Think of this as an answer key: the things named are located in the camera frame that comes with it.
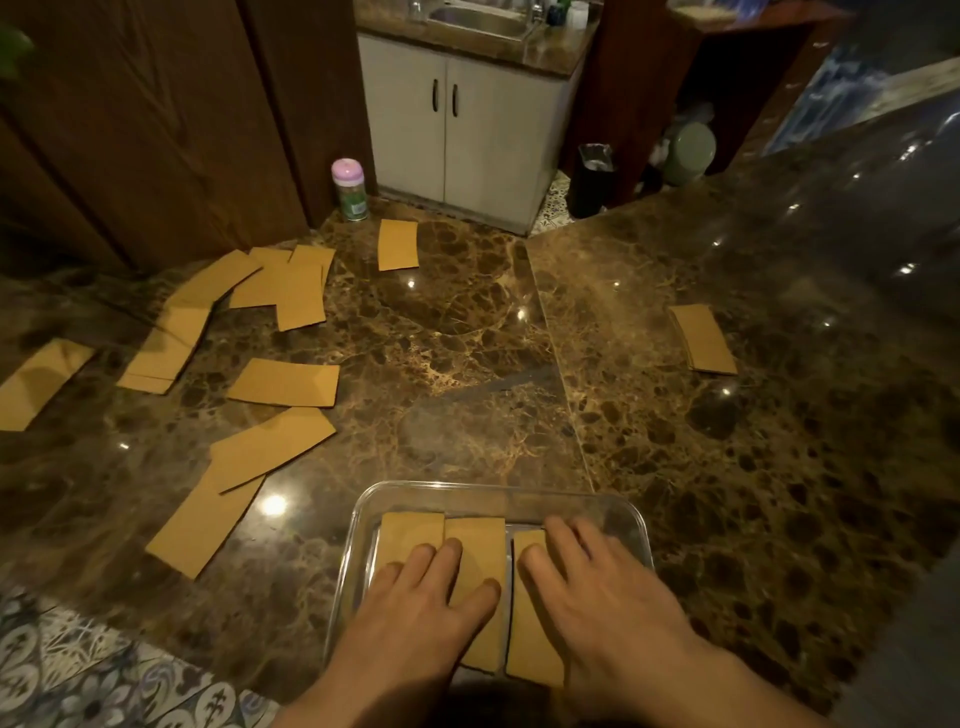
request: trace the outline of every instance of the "pink cap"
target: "pink cap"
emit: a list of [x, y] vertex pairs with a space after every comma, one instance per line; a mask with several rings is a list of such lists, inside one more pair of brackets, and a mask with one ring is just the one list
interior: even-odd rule
[[363, 181], [363, 167], [356, 159], [337, 159], [330, 166], [333, 180], [339, 184], [358, 184]]

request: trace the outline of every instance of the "glass baking dish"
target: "glass baking dish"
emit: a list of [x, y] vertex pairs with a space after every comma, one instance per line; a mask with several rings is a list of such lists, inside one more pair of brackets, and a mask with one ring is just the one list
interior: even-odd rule
[[[420, 483], [411, 480], [385, 480], [372, 485], [357, 499], [350, 519], [347, 545], [340, 565], [340, 577], [333, 599], [333, 611], [326, 632], [324, 666], [347, 624], [353, 619], [373, 576], [373, 562], [380, 532], [380, 520], [391, 511], [443, 513], [448, 518], [492, 517], [507, 522], [507, 563], [504, 565], [502, 616], [506, 655], [510, 626], [510, 600], [513, 594], [514, 556], [511, 540], [517, 530], [540, 528], [550, 515], [563, 518], [587, 516], [604, 533], [616, 536], [649, 569], [654, 567], [647, 527], [639, 511], [627, 499], [609, 494], [539, 491], [496, 485], [464, 483]], [[490, 679], [489, 675], [467, 667], [458, 667], [454, 683]]]

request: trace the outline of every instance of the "stainless steel sink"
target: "stainless steel sink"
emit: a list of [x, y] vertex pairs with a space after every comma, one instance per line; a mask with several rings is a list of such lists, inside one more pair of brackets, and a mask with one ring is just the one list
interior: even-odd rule
[[476, 11], [455, 5], [437, 8], [430, 13], [429, 20], [487, 36], [505, 37], [508, 40], [523, 40], [533, 28], [527, 23], [526, 18]]

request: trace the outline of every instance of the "person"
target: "person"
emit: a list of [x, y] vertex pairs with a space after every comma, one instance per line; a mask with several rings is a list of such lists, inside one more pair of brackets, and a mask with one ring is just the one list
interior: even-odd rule
[[[520, 555], [567, 654], [564, 699], [577, 717], [654, 728], [825, 728], [825, 718], [770, 686], [690, 627], [680, 602], [617, 539], [587, 519], [544, 529]], [[455, 607], [447, 596], [462, 547], [417, 546], [374, 575], [321, 678], [274, 728], [413, 728], [443, 695], [460, 656], [491, 618], [488, 580]]]

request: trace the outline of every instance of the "black trash bin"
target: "black trash bin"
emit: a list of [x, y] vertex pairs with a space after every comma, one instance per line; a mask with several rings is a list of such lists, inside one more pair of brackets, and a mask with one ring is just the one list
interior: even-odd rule
[[589, 217], [600, 211], [613, 192], [615, 171], [610, 144], [581, 144], [577, 148], [577, 166], [566, 192], [566, 209], [571, 217]]

